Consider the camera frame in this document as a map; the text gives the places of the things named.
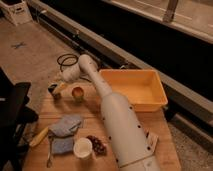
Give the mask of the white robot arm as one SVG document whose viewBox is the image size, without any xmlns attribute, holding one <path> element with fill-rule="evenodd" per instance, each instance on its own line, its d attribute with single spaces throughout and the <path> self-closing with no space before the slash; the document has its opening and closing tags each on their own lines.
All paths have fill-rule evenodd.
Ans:
<svg viewBox="0 0 213 171">
<path fill-rule="evenodd" d="M 101 116 L 119 171 L 161 171 L 133 106 L 112 90 L 89 55 L 80 55 L 76 64 L 65 69 L 62 81 L 73 83 L 82 73 L 89 76 L 101 97 Z"/>
</svg>

